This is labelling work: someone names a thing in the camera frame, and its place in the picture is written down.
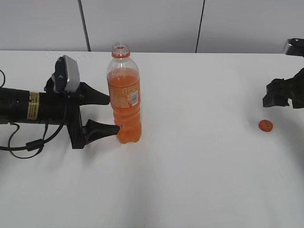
orange soda bottle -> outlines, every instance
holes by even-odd
[[[112,57],[107,79],[115,124],[120,126],[117,138],[121,143],[137,142],[142,135],[139,70],[125,43],[112,47]]]

